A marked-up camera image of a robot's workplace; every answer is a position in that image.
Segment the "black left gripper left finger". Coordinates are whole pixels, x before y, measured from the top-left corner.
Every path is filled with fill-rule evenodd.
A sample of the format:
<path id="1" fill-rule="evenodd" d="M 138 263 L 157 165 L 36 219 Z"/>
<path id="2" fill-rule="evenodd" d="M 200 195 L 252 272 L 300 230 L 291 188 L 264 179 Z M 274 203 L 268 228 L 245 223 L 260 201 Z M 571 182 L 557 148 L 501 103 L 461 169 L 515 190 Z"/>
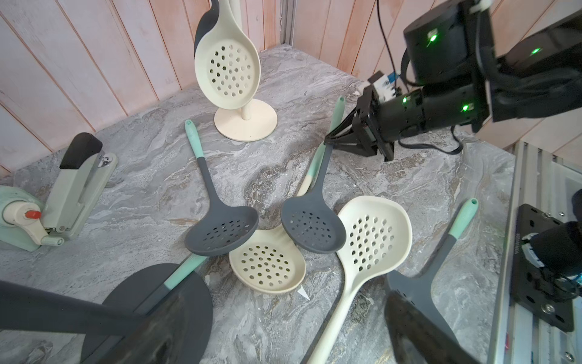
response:
<path id="1" fill-rule="evenodd" d="M 162 303 L 129 338 L 124 339 L 100 363 L 189 363 L 186 349 L 189 314 L 185 289 Z"/>

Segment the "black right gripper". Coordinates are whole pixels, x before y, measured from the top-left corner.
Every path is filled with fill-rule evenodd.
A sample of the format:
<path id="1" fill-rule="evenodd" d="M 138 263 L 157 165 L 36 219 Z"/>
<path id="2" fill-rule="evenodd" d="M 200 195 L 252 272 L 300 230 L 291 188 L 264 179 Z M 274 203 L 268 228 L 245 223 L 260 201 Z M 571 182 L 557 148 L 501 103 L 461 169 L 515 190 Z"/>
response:
<path id="1" fill-rule="evenodd" d="M 398 93 L 391 87 L 389 95 L 389 99 L 382 99 L 379 89 L 370 83 L 346 117 L 344 107 L 336 106 L 324 144 L 358 156 L 380 153 L 390 162 L 394 159 L 396 143 L 411 150 L 441 151 L 426 143 L 406 144 L 403 142 L 406 138 L 445 128 L 454 132 L 458 125 L 468 125 L 476 133 L 489 117 L 483 80 L 461 79 L 458 83 L 427 85 L 408 94 Z M 340 140 L 352 135 L 356 138 L 354 143 Z"/>

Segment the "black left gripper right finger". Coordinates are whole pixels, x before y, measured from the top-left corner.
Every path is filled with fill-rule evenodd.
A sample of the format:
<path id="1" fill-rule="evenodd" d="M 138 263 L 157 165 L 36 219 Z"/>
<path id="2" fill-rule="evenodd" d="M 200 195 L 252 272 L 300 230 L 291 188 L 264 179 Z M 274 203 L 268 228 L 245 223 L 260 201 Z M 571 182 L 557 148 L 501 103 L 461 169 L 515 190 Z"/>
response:
<path id="1" fill-rule="evenodd" d="M 398 363 L 477 363 L 400 294 L 387 296 L 384 316 Z"/>

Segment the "grey skimmer hung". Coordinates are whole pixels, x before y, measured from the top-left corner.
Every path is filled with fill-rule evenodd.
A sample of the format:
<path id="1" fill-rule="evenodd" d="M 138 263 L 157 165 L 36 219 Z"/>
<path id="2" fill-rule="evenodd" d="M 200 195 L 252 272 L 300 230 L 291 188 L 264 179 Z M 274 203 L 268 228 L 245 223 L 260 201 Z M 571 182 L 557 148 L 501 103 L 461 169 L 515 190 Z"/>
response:
<path id="1" fill-rule="evenodd" d="M 346 242 L 342 221 L 323 198 L 323 184 L 332 152 L 332 145 L 320 144 L 297 196 L 286 200 L 281 209 L 286 233 L 296 245 L 312 253 L 335 253 Z"/>
<path id="2" fill-rule="evenodd" d="M 213 29 L 218 22 L 220 5 L 218 0 L 211 1 L 211 8 L 201 17 L 196 29 L 194 52 L 196 52 L 202 38 Z"/>

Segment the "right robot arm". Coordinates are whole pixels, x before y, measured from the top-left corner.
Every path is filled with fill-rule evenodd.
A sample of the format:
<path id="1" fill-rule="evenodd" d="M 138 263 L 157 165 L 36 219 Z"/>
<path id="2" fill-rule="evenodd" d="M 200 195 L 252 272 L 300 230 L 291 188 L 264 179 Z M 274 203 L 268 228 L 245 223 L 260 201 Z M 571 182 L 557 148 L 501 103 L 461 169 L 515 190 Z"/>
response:
<path id="1" fill-rule="evenodd" d="M 397 68 L 406 92 L 387 101 L 373 84 L 332 130 L 328 147 L 394 158 L 395 147 L 432 130 L 545 118 L 581 106 L 581 14 L 575 12 L 497 56 L 486 1 L 447 1 L 404 30 Z M 415 80 L 406 80 L 413 71 Z"/>

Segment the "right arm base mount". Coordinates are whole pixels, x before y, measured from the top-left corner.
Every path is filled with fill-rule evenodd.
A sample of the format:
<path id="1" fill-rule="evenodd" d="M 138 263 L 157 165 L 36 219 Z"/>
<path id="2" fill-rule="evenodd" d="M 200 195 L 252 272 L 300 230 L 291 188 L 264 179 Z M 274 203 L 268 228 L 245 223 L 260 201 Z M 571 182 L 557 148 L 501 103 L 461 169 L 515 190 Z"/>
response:
<path id="1" fill-rule="evenodd" d="M 563 332 L 574 331 L 573 300 L 581 296 L 581 192 L 574 221 L 562 223 L 529 204 L 518 209 L 510 296 Z"/>

